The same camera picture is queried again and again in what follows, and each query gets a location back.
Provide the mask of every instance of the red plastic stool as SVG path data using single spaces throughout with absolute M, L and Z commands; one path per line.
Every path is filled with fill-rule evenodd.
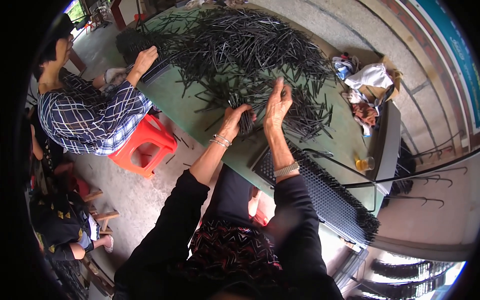
M 160 130 L 153 126 L 150 123 L 151 121 L 154 121 Z M 132 154 L 138 146 L 144 143 L 155 144 L 160 147 L 160 150 L 152 157 L 150 162 L 143 163 L 142 160 L 142 165 L 144 166 L 139 167 L 132 163 Z M 177 150 L 177 141 L 167 132 L 163 124 L 157 118 L 145 115 L 127 142 L 108 157 L 125 170 L 151 179 L 154 176 L 153 169 L 162 161 L 165 155 L 174 153 L 175 150 Z

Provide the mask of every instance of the metal watch band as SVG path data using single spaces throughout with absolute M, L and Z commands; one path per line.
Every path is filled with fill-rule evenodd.
M 286 166 L 285 168 L 281 168 L 280 170 L 274 171 L 273 175 L 275 177 L 285 176 L 290 172 L 298 170 L 299 168 L 300 168 L 300 165 L 298 164 L 298 162 L 294 162 L 290 166 Z

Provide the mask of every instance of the bangle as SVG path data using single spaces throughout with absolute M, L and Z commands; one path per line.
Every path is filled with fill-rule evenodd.
M 221 138 L 222 140 L 224 140 L 225 142 L 227 142 L 227 144 L 228 144 L 229 146 L 232 146 L 232 143 L 231 143 L 229 140 L 227 140 L 226 138 L 224 138 L 223 136 L 220 136 L 220 135 L 218 135 L 218 134 L 214 134 L 213 137 L 219 137 L 219 138 Z
M 210 140 L 209 142 L 210 142 L 210 143 L 215 142 L 215 143 L 217 143 L 217 144 L 219 144 L 219 145 L 222 145 L 222 146 L 224 146 L 225 148 L 228 149 L 228 146 L 227 146 L 227 145 L 225 145 L 224 143 L 221 143 L 221 142 L 219 142 L 219 141 L 217 141 L 217 140 Z

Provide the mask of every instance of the wrinkled hand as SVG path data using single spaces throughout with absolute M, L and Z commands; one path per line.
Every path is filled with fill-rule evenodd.
M 265 109 L 264 128 L 266 133 L 282 130 L 283 118 L 292 102 L 291 87 L 283 84 L 283 77 L 278 77 Z
M 138 53 L 137 59 L 135 60 L 135 64 L 132 68 L 132 72 L 137 72 L 140 75 L 145 74 L 157 57 L 158 51 L 156 46 L 151 46 L 149 49 Z
M 238 126 L 240 116 L 244 111 L 247 110 L 251 110 L 252 121 L 255 121 L 257 116 L 253 113 L 252 106 L 249 104 L 242 104 L 237 109 L 227 108 L 225 110 L 223 124 L 218 131 L 218 135 L 223 136 L 229 142 L 232 142 L 240 130 Z

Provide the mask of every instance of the black bristle brush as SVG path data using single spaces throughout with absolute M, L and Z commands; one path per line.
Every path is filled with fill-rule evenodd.
M 305 152 L 288 140 L 287 143 L 293 158 L 300 165 L 300 174 L 320 221 L 347 241 L 362 248 L 370 245 L 380 226 L 378 219 Z M 252 170 L 275 186 L 270 149 L 265 151 Z

